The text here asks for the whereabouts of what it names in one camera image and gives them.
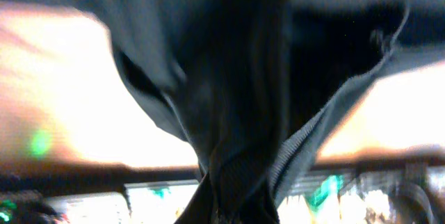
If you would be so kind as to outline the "black t-shirt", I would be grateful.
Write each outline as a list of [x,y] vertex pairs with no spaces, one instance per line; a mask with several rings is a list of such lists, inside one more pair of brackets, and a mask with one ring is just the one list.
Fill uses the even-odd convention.
[[73,8],[202,180],[180,223],[277,223],[277,208],[381,76],[444,57],[444,0],[1,0]]

